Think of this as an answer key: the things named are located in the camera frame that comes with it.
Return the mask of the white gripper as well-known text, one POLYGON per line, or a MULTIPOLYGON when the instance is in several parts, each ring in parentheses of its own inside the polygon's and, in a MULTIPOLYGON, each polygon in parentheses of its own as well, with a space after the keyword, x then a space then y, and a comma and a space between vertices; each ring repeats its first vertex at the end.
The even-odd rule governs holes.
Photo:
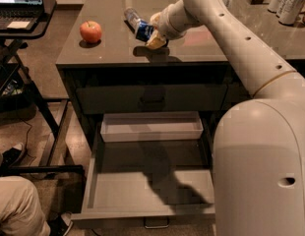
POLYGON ((146 42, 148 49, 159 49, 166 44, 167 39, 174 40, 183 37, 189 26, 189 18, 183 0, 170 4, 161 12, 153 14, 150 24, 157 26, 157 29, 152 32, 146 42))

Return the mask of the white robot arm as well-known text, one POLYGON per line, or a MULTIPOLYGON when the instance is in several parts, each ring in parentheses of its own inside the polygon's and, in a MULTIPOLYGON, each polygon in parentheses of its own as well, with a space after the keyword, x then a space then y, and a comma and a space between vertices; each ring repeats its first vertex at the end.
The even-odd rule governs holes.
POLYGON ((213 138, 217 236, 305 236, 305 79, 239 22, 223 0, 179 0, 159 15, 169 39, 206 26, 250 99, 213 138))

